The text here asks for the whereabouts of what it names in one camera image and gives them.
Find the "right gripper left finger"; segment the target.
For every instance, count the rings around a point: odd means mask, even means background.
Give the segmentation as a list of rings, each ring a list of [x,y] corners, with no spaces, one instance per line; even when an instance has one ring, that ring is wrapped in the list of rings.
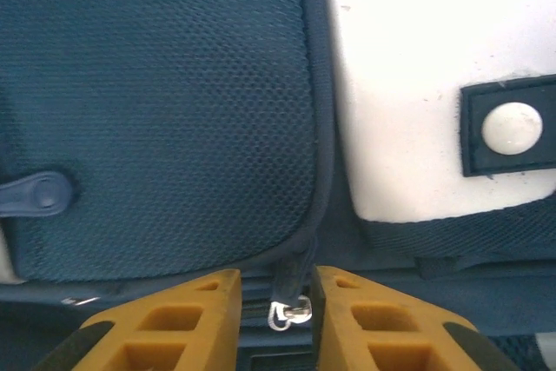
[[[237,269],[224,269],[104,310],[37,370],[233,370],[242,315]]]

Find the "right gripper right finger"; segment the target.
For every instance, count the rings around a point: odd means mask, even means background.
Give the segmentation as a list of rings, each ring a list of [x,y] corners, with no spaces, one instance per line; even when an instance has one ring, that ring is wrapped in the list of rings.
[[[339,268],[312,274],[319,370],[514,370],[467,319]]]

